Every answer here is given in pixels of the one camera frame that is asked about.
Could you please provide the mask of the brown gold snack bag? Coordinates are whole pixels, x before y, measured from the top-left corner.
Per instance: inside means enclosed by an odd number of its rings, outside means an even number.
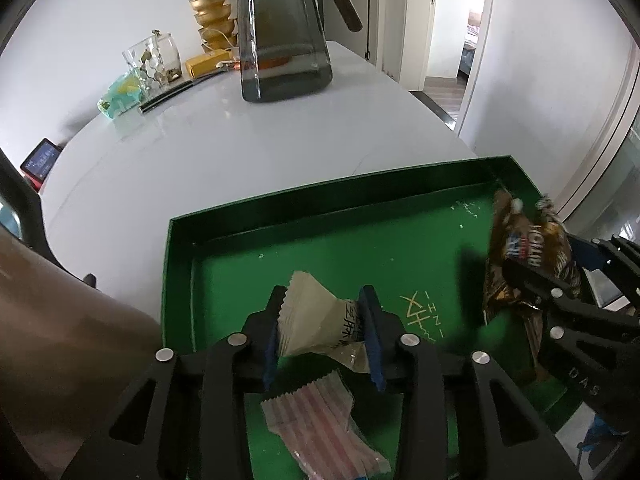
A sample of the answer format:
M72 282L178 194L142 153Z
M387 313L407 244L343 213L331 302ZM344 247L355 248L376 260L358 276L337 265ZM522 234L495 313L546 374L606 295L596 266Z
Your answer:
M522 319L530 353L538 356L542 341L542 293L565 288L582 294L582 274L568 234L552 200L542 196L528 218L523 202L511 193L495 192L484 283L484 321L509 309Z

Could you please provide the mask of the pink striped snack packet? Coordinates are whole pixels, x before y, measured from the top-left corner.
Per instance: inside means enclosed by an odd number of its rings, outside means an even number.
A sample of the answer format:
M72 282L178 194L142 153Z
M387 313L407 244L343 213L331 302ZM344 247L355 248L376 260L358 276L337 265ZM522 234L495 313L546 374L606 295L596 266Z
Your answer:
M262 401L268 430L281 438L311 479L371 479L392 471L352 419L355 401L336 370Z

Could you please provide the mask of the beige small snack packet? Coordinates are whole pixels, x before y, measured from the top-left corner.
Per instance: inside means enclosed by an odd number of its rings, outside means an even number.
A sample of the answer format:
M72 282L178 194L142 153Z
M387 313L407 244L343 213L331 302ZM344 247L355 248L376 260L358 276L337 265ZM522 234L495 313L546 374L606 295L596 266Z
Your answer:
M328 356L355 373L369 374L364 321L355 300L335 297L311 274L295 271L278 316L278 355Z

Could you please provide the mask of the rose gold cylindrical bin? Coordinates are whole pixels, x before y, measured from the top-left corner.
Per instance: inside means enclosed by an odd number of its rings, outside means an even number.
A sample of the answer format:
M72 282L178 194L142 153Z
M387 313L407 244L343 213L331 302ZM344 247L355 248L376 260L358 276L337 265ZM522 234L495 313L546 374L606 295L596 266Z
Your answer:
M160 326L66 271L41 200L9 159L1 201L1 475L58 479L122 390L160 348Z

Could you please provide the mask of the green tray box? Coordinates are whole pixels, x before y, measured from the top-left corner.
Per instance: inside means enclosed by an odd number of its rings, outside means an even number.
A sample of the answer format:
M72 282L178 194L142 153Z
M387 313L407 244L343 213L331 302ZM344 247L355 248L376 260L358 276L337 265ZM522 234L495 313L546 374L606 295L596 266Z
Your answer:
M502 156L328 181L172 219L163 343L179 356L209 348L242 330L275 287L286 290L293 273L303 271L340 299L357 302L360 289L372 286L406 332L460 358L487 353L527 399L535 374L520 318L508 313L483 322L492 204L500 190L522 200L526 212L540 200L520 166ZM397 479L401 394L378 391L370 373L315 353L278 355L268 389L246 395L250 479L310 479L268 430L260 404L334 370L354 397L352 419L363 439L390 462L383 476ZM452 408L447 417L445 479L461 479Z

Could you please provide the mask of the black flat remote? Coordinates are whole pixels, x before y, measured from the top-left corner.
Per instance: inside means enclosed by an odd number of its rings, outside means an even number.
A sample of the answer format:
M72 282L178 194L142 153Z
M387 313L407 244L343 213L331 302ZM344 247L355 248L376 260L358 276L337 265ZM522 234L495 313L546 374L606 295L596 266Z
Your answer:
M166 102L174 98L175 96L178 96L178 94L185 92L186 90L189 90L206 80L222 75L225 72L226 70L224 70L223 68L218 68L218 70L213 70L211 73L203 75L201 77L176 82L175 84L172 84L167 90L164 90L156 96L152 96L152 98L149 98L142 102L139 106L139 112L141 114L145 114L150 110L154 110L154 108L157 108L163 102Z

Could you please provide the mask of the teal tissue pack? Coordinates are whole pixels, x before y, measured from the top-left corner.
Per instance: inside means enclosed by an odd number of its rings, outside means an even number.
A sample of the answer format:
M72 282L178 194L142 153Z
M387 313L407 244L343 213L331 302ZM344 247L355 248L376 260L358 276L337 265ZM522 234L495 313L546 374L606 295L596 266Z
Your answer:
M98 110L108 119L139 106L145 99L138 76L129 72L119 76L96 103Z

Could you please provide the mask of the yellow box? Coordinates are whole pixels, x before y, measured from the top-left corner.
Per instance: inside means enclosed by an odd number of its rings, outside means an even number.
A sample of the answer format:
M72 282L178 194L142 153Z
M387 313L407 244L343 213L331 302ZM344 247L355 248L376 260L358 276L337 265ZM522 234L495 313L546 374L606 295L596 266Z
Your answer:
M191 79L205 76L214 70L220 62L232 61L233 56L230 51L215 49L201 55L188 58L183 62L184 69Z

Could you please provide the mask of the clear glass jar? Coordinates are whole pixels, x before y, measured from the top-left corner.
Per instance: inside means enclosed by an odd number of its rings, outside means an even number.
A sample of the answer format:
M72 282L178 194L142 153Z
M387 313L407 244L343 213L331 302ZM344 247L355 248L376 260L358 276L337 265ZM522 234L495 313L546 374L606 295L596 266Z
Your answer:
M180 54L169 32L154 29L145 40L122 52L129 69L149 96L182 77Z

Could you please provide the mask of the dark glass pitcher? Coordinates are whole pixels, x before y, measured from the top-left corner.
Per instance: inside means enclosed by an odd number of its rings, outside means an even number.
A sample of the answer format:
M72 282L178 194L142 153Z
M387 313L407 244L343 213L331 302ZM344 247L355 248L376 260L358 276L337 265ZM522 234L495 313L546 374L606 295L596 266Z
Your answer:
M352 0L333 0L347 28L362 29ZM316 0L238 0L241 90L251 103L326 88L331 60Z

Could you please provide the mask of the stacked gold bowls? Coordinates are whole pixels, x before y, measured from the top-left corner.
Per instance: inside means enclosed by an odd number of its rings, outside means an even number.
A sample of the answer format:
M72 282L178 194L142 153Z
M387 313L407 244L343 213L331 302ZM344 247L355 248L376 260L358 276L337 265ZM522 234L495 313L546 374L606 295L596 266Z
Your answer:
M236 21L230 0L189 0L205 53L236 46Z

